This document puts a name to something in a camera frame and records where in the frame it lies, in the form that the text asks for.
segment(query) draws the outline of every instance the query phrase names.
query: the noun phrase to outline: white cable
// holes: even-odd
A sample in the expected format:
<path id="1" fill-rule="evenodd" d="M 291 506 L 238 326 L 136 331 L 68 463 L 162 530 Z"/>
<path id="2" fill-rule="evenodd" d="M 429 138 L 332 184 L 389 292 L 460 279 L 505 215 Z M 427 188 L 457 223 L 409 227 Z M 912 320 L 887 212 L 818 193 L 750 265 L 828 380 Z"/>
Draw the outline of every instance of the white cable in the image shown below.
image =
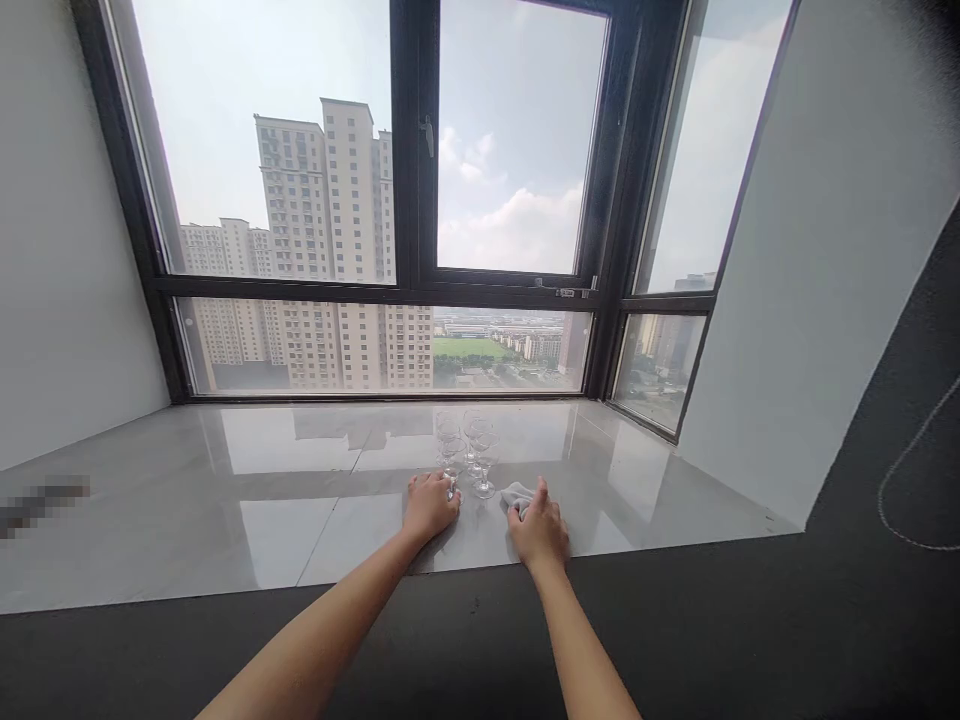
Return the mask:
<path id="1" fill-rule="evenodd" d="M 898 538 L 904 542 L 910 543 L 914 547 L 923 548 L 924 550 L 940 550 L 943 552 L 953 552 L 955 550 L 960 550 L 960 544 L 957 545 L 928 545 L 927 543 L 918 542 L 912 538 L 907 537 L 902 532 L 897 530 L 890 524 L 890 521 L 887 519 L 887 514 L 883 509 L 883 496 L 887 491 L 887 485 L 890 483 L 890 479 L 893 477 L 893 474 L 900 467 L 900 464 L 906 459 L 916 444 L 920 441 L 920 438 L 923 437 L 923 434 L 927 431 L 927 428 L 930 427 L 930 423 L 933 422 L 933 419 L 937 416 L 937 413 L 940 412 L 941 408 L 946 404 L 953 394 L 957 391 L 957 388 L 960 387 L 960 375 L 957 376 L 956 380 L 953 381 L 953 385 L 950 386 L 950 389 L 944 393 L 943 397 L 937 402 L 933 410 L 930 411 L 930 414 L 927 415 L 927 419 L 923 421 L 923 424 L 920 426 L 920 429 L 917 430 L 917 434 L 913 436 L 913 439 L 907 445 L 906 449 L 900 453 L 900 456 L 896 459 L 893 465 L 890 466 L 890 469 L 887 470 L 887 474 L 883 476 L 883 481 L 880 483 L 880 488 L 877 490 L 877 512 L 880 513 L 880 520 L 883 521 L 884 527 L 887 528 L 890 532 L 896 535 Z"/>

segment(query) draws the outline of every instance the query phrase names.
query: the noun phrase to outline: window latch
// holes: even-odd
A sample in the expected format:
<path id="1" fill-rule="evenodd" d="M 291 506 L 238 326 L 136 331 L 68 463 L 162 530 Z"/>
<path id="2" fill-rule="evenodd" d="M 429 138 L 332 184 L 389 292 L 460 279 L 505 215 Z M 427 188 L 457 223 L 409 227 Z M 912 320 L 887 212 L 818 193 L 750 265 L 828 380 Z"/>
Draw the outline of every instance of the window latch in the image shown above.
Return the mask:
<path id="1" fill-rule="evenodd" d="M 594 276 L 594 279 L 593 279 L 593 285 L 594 285 L 594 287 L 590 287 L 590 288 L 558 288 L 558 287 L 553 287 L 553 286 L 551 286 L 551 285 L 544 285 L 544 284 L 543 284 L 543 278 L 535 278 L 533 282 L 534 282 L 534 284 L 535 284 L 537 287 L 542 287 L 544 290 L 555 290 L 555 291 L 556 291 L 555 294 L 556 294 L 557 297 L 576 297 L 576 296 L 577 296 L 577 293 L 580 293 L 580 297 L 582 297 L 584 300 L 586 300 L 587 298 L 590 297 L 590 291 L 591 291 L 591 290 L 596 290 L 596 289 L 597 289 L 597 288 L 596 288 L 596 284 L 597 284 L 596 276 Z"/>
<path id="2" fill-rule="evenodd" d="M 427 152 L 430 154 L 430 157 L 433 157 L 433 123 L 430 122 L 429 115 L 425 116 L 423 122 L 420 123 L 420 129 L 423 130 L 423 134 L 427 139 Z"/>

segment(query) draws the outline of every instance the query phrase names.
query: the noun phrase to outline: glass pane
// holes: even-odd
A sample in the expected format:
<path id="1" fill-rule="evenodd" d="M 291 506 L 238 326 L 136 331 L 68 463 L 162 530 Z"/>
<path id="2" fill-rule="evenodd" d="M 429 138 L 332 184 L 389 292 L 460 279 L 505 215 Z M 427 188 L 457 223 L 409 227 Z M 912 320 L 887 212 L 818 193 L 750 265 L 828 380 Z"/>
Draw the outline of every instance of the glass pane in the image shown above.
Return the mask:
<path id="1" fill-rule="evenodd" d="M 179 298 L 200 394 L 579 392 L 590 313 Z"/>
<path id="2" fill-rule="evenodd" d="M 437 261 L 573 274 L 604 17 L 442 0 Z"/>
<path id="3" fill-rule="evenodd" d="M 614 401 L 675 432 L 705 321 L 697 315 L 631 315 Z"/>
<path id="4" fill-rule="evenodd" d="M 389 0 L 133 5 L 171 271 L 395 284 Z"/>
<path id="5" fill-rule="evenodd" d="M 716 280 L 790 0 L 694 0 L 637 294 Z"/>

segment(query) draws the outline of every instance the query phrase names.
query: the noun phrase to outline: wine glass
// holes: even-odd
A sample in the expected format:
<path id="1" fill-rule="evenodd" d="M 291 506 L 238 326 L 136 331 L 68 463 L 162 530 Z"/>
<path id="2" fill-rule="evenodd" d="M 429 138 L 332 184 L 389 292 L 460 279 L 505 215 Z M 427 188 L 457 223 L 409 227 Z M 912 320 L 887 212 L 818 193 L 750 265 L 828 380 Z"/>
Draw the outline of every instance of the wine glass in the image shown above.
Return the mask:
<path id="1" fill-rule="evenodd" d="M 474 440 L 484 433 L 493 432 L 493 423 L 484 418 L 478 418 L 467 426 L 463 434 L 467 436 L 467 442 L 470 443 L 470 450 L 467 452 L 467 471 L 471 476 L 478 478 L 483 476 L 483 471 L 477 465 L 477 449 L 474 446 Z"/>
<path id="2" fill-rule="evenodd" d="M 441 420 L 437 423 L 437 440 L 453 440 L 460 437 L 460 426 L 456 420 Z"/>
<path id="3" fill-rule="evenodd" d="M 497 489 L 490 482 L 490 468 L 500 460 L 500 437 L 494 433 L 483 433 L 474 444 L 477 450 L 477 465 L 481 476 L 473 483 L 473 494 L 482 500 L 492 498 Z"/>
<path id="4" fill-rule="evenodd" d="M 450 500 L 457 491 L 457 478 L 460 477 L 463 451 L 467 449 L 467 444 L 457 436 L 440 440 L 438 445 L 440 455 L 437 457 L 437 464 L 443 469 L 443 476 L 450 479 L 450 490 L 447 492 L 447 500 Z"/>
<path id="5" fill-rule="evenodd" d="M 464 456 L 464 460 L 467 462 L 467 467 L 472 466 L 477 459 L 476 453 L 473 452 L 473 447 L 469 446 L 470 437 L 472 434 L 474 434 L 470 430 L 470 426 L 473 425 L 473 423 L 477 420 L 485 420 L 483 415 L 480 414 L 479 410 L 467 410 L 463 413 L 463 434 L 467 438 L 468 443 L 467 454 Z"/>

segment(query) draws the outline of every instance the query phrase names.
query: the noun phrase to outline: window frame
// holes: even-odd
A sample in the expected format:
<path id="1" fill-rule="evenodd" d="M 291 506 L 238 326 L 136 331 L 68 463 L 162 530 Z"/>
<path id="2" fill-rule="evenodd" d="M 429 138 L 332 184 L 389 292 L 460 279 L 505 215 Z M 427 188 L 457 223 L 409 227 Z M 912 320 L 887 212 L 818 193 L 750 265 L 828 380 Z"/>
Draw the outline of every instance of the window frame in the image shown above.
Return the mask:
<path id="1" fill-rule="evenodd" d="M 649 303 L 656 300 L 625 294 L 629 266 L 616 258 L 634 257 L 639 252 L 639 235 L 633 230 L 642 213 L 632 209 L 649 206 L 655 175 L 652 163 L 663 137 L 666 100 L 672 87 L 687 3 L 549 0 L 545 4 L 606 14 L 610 18 L 590 170 L 585 179 L 581 226 L 589 226 L 591 235 L 581 245 L 581 271 L 572 276 L 470 270 L 454 274 L 432 269 L 423 272 L 427 243 L 421 238 L 429 237 L 436 249 L 437 162 L 429 157 L 420 122 L 424 108 L 433 109 L 431 117 L 436 117 L 439 100 L 440 0 L 390 0 L 396 268 L 396 285 L 391 286 L 168 272 L 169 255 L 164 253 L 175 254 L 179 246 L 176 242 L 165 246 L 161 236 L 177 237 L 179 223 L 131 0 L 71 0 L 173 403 L 609 399 L 615 374 L 613 364 L 622 344 L 624 312 L 641 305 L 652 307 Z M 434 124 L 434 146 L 437 130 L 438 125 Z M 596 289 L 591 289 L 594 276 Z M 555 288 L 537 287 L 533 282 L 536 277 L 542 278 L 545 286 L 576 287 L 578 292 L 572 297 L 561 296 Z M 186 334 L 177 314 L 176 299 L 194 297 L 578 311 L 592 313 L 592 320 L 583 383 L 577 390 L 464 393 L 451 389 L 432 393 L 281 392 L 215 396 L 199 394 L 189 372 Z M 702 299 L 683 301 L 696 303 Z"/>
<path id="2" fill-rule="evenodd" d="M 685 98 L 676 97 L 676 93 L 678 88 L 682 88 L 683 90 L 689 89 L 684 79 L 686 74 L 693 71 L 693 62 L 691 61 L 693 53 L 691 48 L 694 38 L 702 31 L 708 0 L 703 0 L 702 2 L 689 0 L 686 3 L 680 42 L 674 56 L 671 71 L 672 77 L 670 85 L 660 96 L 660 100 L 665 103 L 665 105 L 660 111 L 662 122 L 659 129 L 660 137 L 656 142 L 656 155 L 648 159 L 647 176 L 645 178 L 646 188 L 636 192 L 634 195 L 634 197 L 642 198 L 643 202 L 636 205 L 632 213 L 628 209 L 627 215 L 618 220 L 621 229 L 625 230 L 629 228 L 628 236 L 636 238 L 636 240 L 634 242 L 626 242 L 625 252 L 627 254 L 625 256 L 628 258 L 628 262 L 623 264 L 620 277 L 618 278 L 621 288 L 620 296 L 619 298 L 608 297 L 607 304 L 605 305 L 605 311 L 608 316 L 614 313 L 616 314 L 612 335 L 614 342 L 611 346 L 607 346 L 612 352 L 610 355 L 600 358 L 602 367 L 595 370 L 591 378 L 603 383 L 602 390 L 599 392 L 602 397 L 605 398 L 608 407 L 640 423 L 671 443 L 677 443 L 683 429 L 683 421 L 686 418 L 690 397 L 693 394 L 693 388 L 697 379 L 697 372 L 700 369 L 703 349 L 707 341 L 707 336 L 709 335 L 710 323 L 713 319 L 717 296 L 720 292 L 727 260 L 730 256 L 733 237 L 736 234 L 739 223 L 747 185 L 753 171 L 753 164 L 760 146 L 760 139 L 770 114 L 770 107 L 774 95 L 773 90 L 776 87 L 787 46 L 789 45 L 790 36 L 796 24 L 800 2 L 801 0 L 791 1 L 790 9 L 784 22 L 783 32 L 781 33 L 780 42 L 771 67 L 770 77 L 767 80 L 756 127 L 754 128 L 753 138 L 750 143 L 750 149 L 747 153 L 747 160 L 744 164 L 743 175 L 740 178 L 740 187 L 737 191 L 730 224 L 724 238 L 720 261 L 717 266 L 717 277 L 713 287 L 710 290 L 659 293 L 636 292 L 638 276 L 644 273 L 649 274 L 652 268 L 652 251 L 655 250 L 656 247 L 651 248 L 649 240 L 653 236 L 655 228 L 651 227 L 649 223 L 666 197 L 670 173 L 666 171 L 667 168 L 663 167 L 662 162 L 665 153 L 669 152 L 668 145 L 675 143 L 678 139 L 679 133 L 676 132 L 676 130 L 682 120 L 682 111 L 685 105 Z M 633 109 L 632 114 L 636 116 L 636 108 Z M 632 315 L 645 314 L 695 315 L 704 318 L 703 330 L 700 334 L 696 356 L 690 372 L 690 379 L 687 383 L 687 392 L 684 395 L 675 430 L 671 430 L 655 420 L 641 415 L 614 399 L 614 392 L 618 384 L 620 371 L 623 368 L 627 322 Z"/>
<path id="3" fill-rule="evenodd" d="M 589 138 L 584 195 L 577 227 L 574 269 L 570 273 L 544 273 L 513 270 L 483 270 L 439 265 L 438 186 L 439 152 L 432 155 L 425 142 L 419 143 L 420 242 L 413 248 L 409 266 L 411 281 L 416 287 L 463 289 L 496 287 L 522 294 L 556 294 L 557 288 L 578 290 L 582 297 L 596 293 L 602 282 L 601 257 L 608 243 L 612 193 L 618 169 L 618 154 L 623 139 L 623 123 L 629 99 L 629 82 L 642 17 L 641 8 L 633 0 L 553 0 L 539 2 L 568 11 L 579 11 L 605 17 L 607 34 L 604 40 L 602 65 L 599 68 L 594 125 Z M 420 6 L 421 17 L 414 32 L 420 58 L 425 58 L 414 88 L 419 122 L 430 119 L 434 148 L 439 145 L 440 117 L 440 25 L 441 0 L 426 0 Z M 418 123 L 418 130 L 428 132 Z"/>

